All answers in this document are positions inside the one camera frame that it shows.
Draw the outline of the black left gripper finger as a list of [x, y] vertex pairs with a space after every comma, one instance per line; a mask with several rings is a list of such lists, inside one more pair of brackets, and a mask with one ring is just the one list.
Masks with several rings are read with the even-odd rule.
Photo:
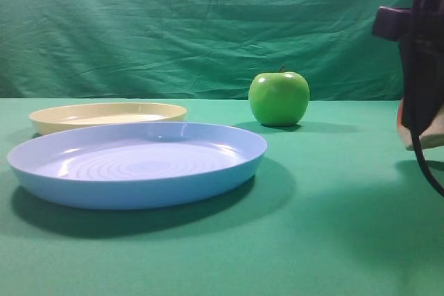
[[403, 74], [404, 110], [401, 124], [422, 135], [437, 117], [443, 105], [443, 54], [428, 48], [416, 51], [416, 65], [411, 66], [409, 47], [399, 45]]

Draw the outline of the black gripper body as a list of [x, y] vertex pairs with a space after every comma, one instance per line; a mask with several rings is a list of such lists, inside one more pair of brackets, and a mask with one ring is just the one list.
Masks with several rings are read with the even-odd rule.
[[413, 0], [409, 8], [380, 7], [372, 34], [408, 51], [443, 52], [443, 0]]

